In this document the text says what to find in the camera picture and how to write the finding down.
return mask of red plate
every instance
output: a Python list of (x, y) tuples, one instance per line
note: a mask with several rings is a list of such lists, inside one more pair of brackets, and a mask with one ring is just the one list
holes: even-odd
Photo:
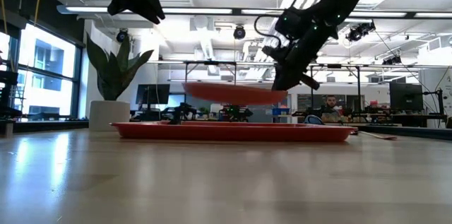
[(124, 138), (195, 141), (343, 142), (355, 130), (346, 126), (246, 122), (122, 122), (112, 126)]
[(230, 86), (221, 83), (184, 83), (183, 86), (185, 92), (195, 98), (233, 105), (269, 105), (278, 103), (287, 96), (285, 90)]

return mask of computer screen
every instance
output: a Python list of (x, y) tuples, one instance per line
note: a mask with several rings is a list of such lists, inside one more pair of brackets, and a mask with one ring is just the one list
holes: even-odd
[(136, 104), (168, 104), (169, 84), (138, 85)]
[(390, 83), (391, 109), (422, 111), (424, 98), (422, 86), (410, 83)]

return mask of man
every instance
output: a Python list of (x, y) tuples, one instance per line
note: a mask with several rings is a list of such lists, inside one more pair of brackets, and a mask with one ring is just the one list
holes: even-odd
[(323, 122), (339, 122), (340, 121), (340, 113), (336, 109), (336, 96), (327, 95), (325, 99), (325, 110), (322, 112), (322, 121)]

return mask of white planter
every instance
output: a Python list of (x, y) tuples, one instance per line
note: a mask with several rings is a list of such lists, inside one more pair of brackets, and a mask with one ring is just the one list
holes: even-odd
[(112, 122), (129, 122), (130, 103), (93, 100), (90, 104), (90, 131), (114, 131)]

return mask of ceiling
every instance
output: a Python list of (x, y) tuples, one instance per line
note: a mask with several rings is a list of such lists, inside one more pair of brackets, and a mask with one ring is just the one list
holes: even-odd
[[(107, 6), (111, 0), (59, 0), (67, 6)], [(162, 6), (193, 6), (193, 7), (242, 7), (242, 8), (279, 8), (283, 0), (161, 0)], [(434, 10), (449, 11), (452, 9), (452, 0), (380, 0), (375, 4), (359, 4), (360, 8), (384, 9), (384, 10)], [(127, 26), (130, 22), (143, 22), (143, 18), (137, 15), (108, 16), (105, 14), (94, 15), (97, 25), (102, 31), (111, 35), (117, 33), (118, 28)], [(253, 22), (255, 17), (246, 16), (209, 16), (220, 27), (215, 27), (211, 34), (211, 44), (214, 50), (242, 51), (248, 41), (261, 41), (263, 38), (254, 32)], [(160, 53), (164, 58), (170, 59), (175, 54), (193, 54), (195, 49), (202, 48), (200, 36), (195, 30), (190, 30), (192, 16), (168, 16), (161, 24), (153, 25), (153, 30), (160, 34), (160, 43), (163, 48)], [(272, 19), (262, 19), (258, 22), (258, 29), (268, 30)], [(232, 33), (235, 25), (244, 25), (246, 38), (234, 40)], [(425, 45), (428, 40), (435, 38), (437, 34), (452, 34), (452, 20), (375, 20), (377, 32), (385, 40), (391, 49), (399, 49), (403, 56), (413, 57), (417, 55), (417, 48)], [(139, 35), (140, 29), (131, 30), (132, 34)], [(343, 40), (329, 42), (321, 50), (323, 56), (319, 59), (331, 61), (346, 61), (349, 57), (368, 57), (388, 53), (388, 47), (380, 37), (372, 33), (351, 47), (344, 45)]]

